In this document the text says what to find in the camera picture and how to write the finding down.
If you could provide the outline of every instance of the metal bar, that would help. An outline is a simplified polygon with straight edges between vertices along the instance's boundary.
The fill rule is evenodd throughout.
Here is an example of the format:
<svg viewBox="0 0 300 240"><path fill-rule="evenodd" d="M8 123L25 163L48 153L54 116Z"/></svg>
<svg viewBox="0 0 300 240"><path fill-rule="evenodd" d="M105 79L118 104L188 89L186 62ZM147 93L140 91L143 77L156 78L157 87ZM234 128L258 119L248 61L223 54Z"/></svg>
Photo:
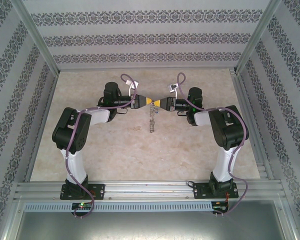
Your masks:
<svg viewBox="0 0 300 240"><path fill-rule="evenodd" d="M296 221L295 221L295 219L293 217L293 214L291 212L289 202L288 202L288 200L281 200L281 202L282 202L282 206L283 206L287 221L291 225L291 230L292 230L292 234L294 236L294 239L300 240L300 233L299 233L299 230L297 228Z"/></svg>
<svg viewBox="0 0 300 240"><path fill-rule="evenodd" d="M4 226L1 240L15 240L17 239L18 230L21 224L22 216L24 214L25 203L13 202L9 210L9 215Z"/></svg>
<svg viewBox="0 0 300 240"><path fill-rule="evenodd" d="M27 213L68 213L72 210L70 202L29 202L25 204ZM96 202L94 212L131 213L131 212L201 212L213 211L210 201L179 201L179 202Z"/></svg>
<svg viewBox="0 0 300 240"><path fill-rule="evenodd" d="M259 173L260 172L265 172L266 171L266 168L265 168L265 165L264 164L262 164L262 165L256 165L256 167L258 168L258 171L259 171Z"/></svg>
<svg viewBox="0 0 300 240"><path fill-rule="evenodd" d="M50 53L48 46L46 45L43 37L37 29L37 26L33 21L32 17L30 16L25 4L22 0L11 0L11 3L16 12L18 13L19 17L21 18L26 29L28 30L29 34L31 35L34 43L40 50L40 53L43 55L44 60L48 64L50 70L53 72L53 75L57 76L60 72L57 63L52 54Z"/></svg>
<svg viewBox="0 0 300 240"><path fill-rule="evenodd" d="M105 181L91 182L105 184L104 201L195 201L193 189L187 185L188 181ZM19 183L14 194L15 202L62 202L60 191L63 182L25 182ZM275 200L278 196L286 198L280 180L248 180L249 191L245 201ZM237 183L239 195L245 190L245 184ZM200 201L222 201L220 199L199 199Z"/></svg>
<svg viewBox="0 0 300 240"><path fill-rule="evenodd" d="M249 39L239 61L238 64L236 65L236 73L240 74L243 68L245 67L251 53L255 49L255 46L259 42L264 30L267 28L267 25L272 18L273 14L277 10L281 0L270 0L268 6L264 10L260 21L258 22L258 25L256 26L251 38Z"/></svg>
<svg viewBox="0 0 300 240"><path fill-rule="evenodd" d="M296 238L293 233L291 223L287 218L285 208L283 206L283 203L282 203L280 197L278 198L278 200L274 200L273 202L274 202L276 213L278 215L280 225L281 225L281 228L282 228L282 231L284 234L284 238L286 240L295 240Z"/></svg>
<svg viewBox="0 0 300 240"><path fill-rule="evenodd" d="M140 71L140 70L157 70L157 69L172 69L172 70L212 70L212 69L227 69L229 66L126 66L126 67L102 67L102 68L62 68L62 72L91 72L91 71L109 71L109 70L122 70L122 71Z"/></svg>
<svg viewBox="0 0 300 240"><path fill-rule="evenodd" d="M268 179L275 179L273 173L270 168L269 160L267 158L261 137L259 132L257 132L257 124L255 117L253 116L252 108L249 105L249 99L246 91L244 90L244 86L242 83L242 79L240 75L232 74L232 81L234 85L234 90L236 92L239 105L242 111L242 116L245 120L245 123L249 129L250 133L250 141L253 152L256 156L256 161L260 161L264 164L265 171L267 173Z"/></svg>
<svg viewBox="0 0 300 240"><path fill-rule="evenodd" d="M29 164L29 169L28 169L28 172L27 172L27 174L25 176L25 179L24 179L25 182L30 181L32 172L33 172L34 167L35 167L35 162L36 162L39 146L40 146L40 143L41 143L41 138L42 138L42 135L44 134L46 122L47 122L47 119L48 119L49 110L50 110L50 107L51 107L52 99L54 97L54 93L55 93L57 82L58 82L58 77L59 77L59 74L57 73L56 76L55 76L56 79L54 80L51 93L50 93L49 98L47 100L47 106L45 108L42 124L40 126L39 131L38 131L39 132L38 133L38 139L35 143L34 150L33 150L34 154L32 155L32 158L31 158L30 164Z"/></svg>

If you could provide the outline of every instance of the metal plate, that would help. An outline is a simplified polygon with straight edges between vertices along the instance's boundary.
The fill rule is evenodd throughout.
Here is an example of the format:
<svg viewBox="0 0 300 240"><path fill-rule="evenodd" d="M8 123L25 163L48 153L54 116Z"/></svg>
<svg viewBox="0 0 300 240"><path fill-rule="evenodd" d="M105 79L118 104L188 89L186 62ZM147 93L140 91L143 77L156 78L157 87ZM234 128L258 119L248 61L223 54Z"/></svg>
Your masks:
<svg viewBox="0 0 300 240"><path fill-rule="evenodd" d="M26 203L26 213L69 213L71 202L31 202ZM145 213L145 212L205 212L212 211L210 201L178 202L95 202L93 212L97 213ZM77 212L88 212L80 209Z"/></svg>
<svg viewBox="0 0 300 240"><path fill-rule="evenodd" d="M243 201L225 217L210 211L25 212L17 240L284 240L273 201Z"/></svg>
<svg viewBox="0 0 300 240"><path fill-rule="evenodd" d="M235 183L232 184L230 190L227 191L230 199L237 199L239 197L237 185ZM209 188L209 183L207 182L195 182L193 185L193 194L194 199L220 199L222 197L214 196Z"/></svg>
<svg viewBox="0 0 300 240"><path fill-rule="evenodd" d="M88 190L93 194L94 200L103 200L105 196L105 185L104 184L90 184L88 185ZM77 196L72 196L69 192L67 185L63 184L60 193L61 200L91 200L91 197L87 194L84 198L78 198Z"/></svg>

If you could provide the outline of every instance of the metal frame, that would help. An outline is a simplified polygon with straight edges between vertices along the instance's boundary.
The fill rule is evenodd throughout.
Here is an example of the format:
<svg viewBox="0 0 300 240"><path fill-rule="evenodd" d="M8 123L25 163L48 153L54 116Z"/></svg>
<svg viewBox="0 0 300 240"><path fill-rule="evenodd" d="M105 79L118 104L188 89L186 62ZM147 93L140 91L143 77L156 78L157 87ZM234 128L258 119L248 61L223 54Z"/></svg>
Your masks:
<svg viewBox="0 0 300 240"><path fill-rule="evenodd" d="M270 0L269 4L267 5L264 13L261 16L258 25L256 26L251 38L249 39L241 57L235 67L235 72L241 73L243 68L245 67L251 53L255 49L255 46L259 42L262 34L264 33L265 29L267 28L268 23L270 22L272 16L274 15L275 11L277 10L281 0Z"/></svg>
<svg viewBox="0 0 300 240"><path fill-rule="evenodd" d="M42 35L40 34L34 20L32 19L30 13L28 12L23 0L11 0L11 3L21 18L23 24L31 35L34 43L37 45L40 53L42 54L44 60L48 64L50 70L53 73L53 76L56 77L60 70L57 66L57 63L48 49L46 42L44 41Z"/></svg>
<svg viewBox="0 0 300 240"><path fill-rule="evenodd" d="M194 199L193 189L188 181L94 181L93 184L105 184L104 200L102 203L142 203L142 202L211 202L224 199ZM15 239L21 224L27 203L78 203L78 201L60 200L60 189L63 182L24 182L18 183L1 240ZM251 179L248 180L249 191L244 201L270 200L274 201L279 221L285 239L299 239L298 231L291 214L286 194L280 180ZM237 183L241 196L245 184Z"/></svg>

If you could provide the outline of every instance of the patterned wallpaper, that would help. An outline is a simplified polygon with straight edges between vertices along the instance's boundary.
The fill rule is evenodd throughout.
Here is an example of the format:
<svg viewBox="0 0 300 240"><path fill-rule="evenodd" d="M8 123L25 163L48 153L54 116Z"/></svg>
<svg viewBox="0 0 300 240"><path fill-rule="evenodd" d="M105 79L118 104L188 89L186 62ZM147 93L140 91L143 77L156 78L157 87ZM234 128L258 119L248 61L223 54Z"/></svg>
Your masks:
<svg viewBox="0 0 300 240"><path fill-rule="evenodd" d="M269 0L25 0L58 67L235 67Z"/></svg>
<svg viewBox="0 0 300 240"><path fill-rule="evenodd" d="M55 78L8 0L0 0L0 229L23 182Z"/></svg>
<svg viewBox="0 0 300 240"><path fill-rule="evenodd" d="M300 0L281 2L241 78L300 230Z"/></svg>

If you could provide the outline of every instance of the beige floor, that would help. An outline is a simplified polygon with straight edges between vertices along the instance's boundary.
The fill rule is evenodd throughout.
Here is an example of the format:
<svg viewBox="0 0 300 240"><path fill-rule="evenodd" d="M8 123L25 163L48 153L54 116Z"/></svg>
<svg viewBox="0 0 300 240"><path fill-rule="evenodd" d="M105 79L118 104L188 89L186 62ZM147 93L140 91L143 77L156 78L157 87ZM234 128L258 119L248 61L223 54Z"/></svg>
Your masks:
<svg viewBox="0 0 300 240"><path fill-rule="evenodd" d="M64 181L66 168L52 132L65 107L77 110L97 105L107 82L117 82L122 94L128 86L120 80L127 73L139 81L138 94L153 100L172 96L168 84L176 82L176 69L61 72L43 132L32 181ZM228 69L185 70L185 93L202 89L203 107L236 105L238 99ZM92 126L83 149L90 180L196 180L209 179L218 146L210 126L191 126L176 112L160 109L155 132L149 132L150 106L129 109L112 122ZM259 178L250 142L238 154L234 174Z"/></svg>

